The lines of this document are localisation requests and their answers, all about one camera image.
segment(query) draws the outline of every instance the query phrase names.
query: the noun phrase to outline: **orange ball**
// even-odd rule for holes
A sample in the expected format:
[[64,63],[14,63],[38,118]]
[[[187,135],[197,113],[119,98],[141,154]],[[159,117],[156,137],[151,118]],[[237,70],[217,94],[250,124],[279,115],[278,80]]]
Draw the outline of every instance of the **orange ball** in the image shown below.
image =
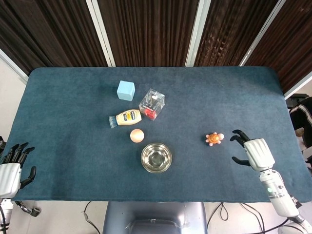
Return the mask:
[[134,143],[139,143],[144,139],[144,132],[141,129],[134,129],[130,133],[130,139]]

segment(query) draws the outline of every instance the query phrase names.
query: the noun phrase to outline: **brown curtain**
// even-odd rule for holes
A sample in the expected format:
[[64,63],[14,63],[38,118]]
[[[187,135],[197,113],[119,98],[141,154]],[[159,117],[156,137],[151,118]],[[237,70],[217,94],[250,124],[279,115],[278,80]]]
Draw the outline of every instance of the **brown curtain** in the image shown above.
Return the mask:
[[198,0],[98,0],[116,66],[184,66]]
[[238,66],[276,3],[212,0],[195,66]]
[[312,71],[312,1],[287,0],[245,65],[273,68],[284,92]]
[[26,73],[107,66],[84,0],[0,0],[0,48]]

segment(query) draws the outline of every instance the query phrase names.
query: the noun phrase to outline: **stainless steel bowl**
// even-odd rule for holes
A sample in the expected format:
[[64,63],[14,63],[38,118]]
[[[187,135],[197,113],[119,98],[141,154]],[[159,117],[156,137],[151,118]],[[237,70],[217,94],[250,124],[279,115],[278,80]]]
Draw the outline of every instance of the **stainless steel bowl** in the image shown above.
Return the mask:
[[164,144],[151,143],[143,149],[141,162],[148,172],[162,173],[170,167],[172,154]]

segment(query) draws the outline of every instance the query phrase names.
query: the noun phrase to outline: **orange turtle toy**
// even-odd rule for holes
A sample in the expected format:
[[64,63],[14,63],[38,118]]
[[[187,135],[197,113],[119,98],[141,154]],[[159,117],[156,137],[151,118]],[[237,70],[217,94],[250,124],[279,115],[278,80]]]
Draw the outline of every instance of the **orange turtle toy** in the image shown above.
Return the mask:
[[213,146],[214,144],[221,144],[221,140],[223,140],[224,135],[222,133],[212,133],[210,135],[206,135],[206,142],[209,143],[209,146]]

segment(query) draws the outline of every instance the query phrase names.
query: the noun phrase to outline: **light blue cube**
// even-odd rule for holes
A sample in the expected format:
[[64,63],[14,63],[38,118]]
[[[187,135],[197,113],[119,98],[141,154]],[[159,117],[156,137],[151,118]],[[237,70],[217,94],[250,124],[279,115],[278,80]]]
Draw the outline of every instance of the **light blue cube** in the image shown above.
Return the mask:
[[121,100],[132,101],[135,91],[134,83],[121,80],[117,89],[117,95]]

